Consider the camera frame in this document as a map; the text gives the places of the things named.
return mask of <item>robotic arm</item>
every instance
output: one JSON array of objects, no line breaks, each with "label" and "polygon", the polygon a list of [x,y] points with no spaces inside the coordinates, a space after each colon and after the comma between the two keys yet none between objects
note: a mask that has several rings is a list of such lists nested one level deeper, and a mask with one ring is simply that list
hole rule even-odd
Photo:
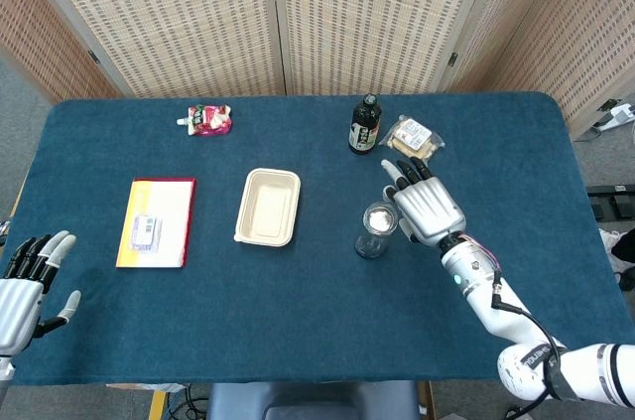
[{"label": "robotic arm", "polygon": [[74,243],[68,231],[30,238],[13,253],[0,279],[0,406],[15,373],[12,357],[32,339],[67,324],[77,309],[81,293],[73,291],[56,316],[40,321],[44,298]]},{"label": "robotic arm", "polygon": [[501,275],[496,257],[465,230],[465,215],[428,167],[411,158],[415,169],[387,160],[382,167],[395,187],[384,188],[384,198],[397,206],[402,229],[441,251],[442,265],[467,303],[492,335],[514,346],[498,357],[503,385],[516,397],[533,403],[546,398],[594,400],[634,408],[635,346],[601,344],[567,350],[531,315]]}]

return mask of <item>gray carpet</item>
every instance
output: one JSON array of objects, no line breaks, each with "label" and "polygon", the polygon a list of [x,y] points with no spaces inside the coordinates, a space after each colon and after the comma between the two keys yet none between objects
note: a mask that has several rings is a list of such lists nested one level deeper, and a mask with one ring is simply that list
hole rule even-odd
[{"label": "gray carpet", "polygon": [[[3,155],[0,217],[9,212],[18,195],[49,109],[36,92],[0,63],[0,150]],[[595,141],[574,144],[588,185],[635,183],[635,147],[630,130],[630,127],[622,127]],[[605,229],[624,231],[633,226],[634,222],[613,223]],[[635,293],[630,294],[631,312],[635,315]],[[206,393],[208,387],[201,385],[196,390]],[[517,403],[497,381],[434,382],[434,394],[440,417],[455,412],[467,420],[498,420],[507,407]],[[151,396],[150,392],[116,390],[101,385],[12,387],[0,410],[0,420],[142,420],[147,418]],[[536,420],[626,420],[633,419],[634,414],[590,402],[550,401],[533,417]]]}]

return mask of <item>rectangular tray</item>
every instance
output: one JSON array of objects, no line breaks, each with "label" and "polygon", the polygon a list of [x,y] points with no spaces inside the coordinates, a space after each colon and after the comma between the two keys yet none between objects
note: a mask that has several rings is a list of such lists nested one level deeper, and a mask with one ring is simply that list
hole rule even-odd
[{"label": "rectangular tray", "polygon": [[234,240],[284,246],[294,233],[300,178],[293,172],[254,169],[247,175]]}]

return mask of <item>small package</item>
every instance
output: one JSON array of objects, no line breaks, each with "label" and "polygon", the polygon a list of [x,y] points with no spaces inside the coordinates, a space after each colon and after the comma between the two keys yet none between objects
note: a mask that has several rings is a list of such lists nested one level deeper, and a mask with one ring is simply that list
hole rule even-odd
[{"label": "small package", "polygon": [[445,142],[436,132],[412,117],[400,115],[379,145],[387,145],[408,158],[416,157],[428,163],[437,149],[445,146]]},{"label": "small package", "polygon": [[230,112],[228,105],[194,105],[177,124],[186,125],[188,135],[223,135],[231,130]]}]

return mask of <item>dark bottle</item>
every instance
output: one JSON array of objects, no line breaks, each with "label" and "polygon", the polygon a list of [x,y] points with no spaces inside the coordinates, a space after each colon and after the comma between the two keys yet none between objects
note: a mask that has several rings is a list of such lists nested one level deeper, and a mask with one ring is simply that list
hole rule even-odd
[{"label": "dark bottle", "polygon": [[356,154],[367,154],[375,146],[379,132],[381,107],[377,96],[366,94],[353,109],[353,120],[350,123],[348,147]]}]

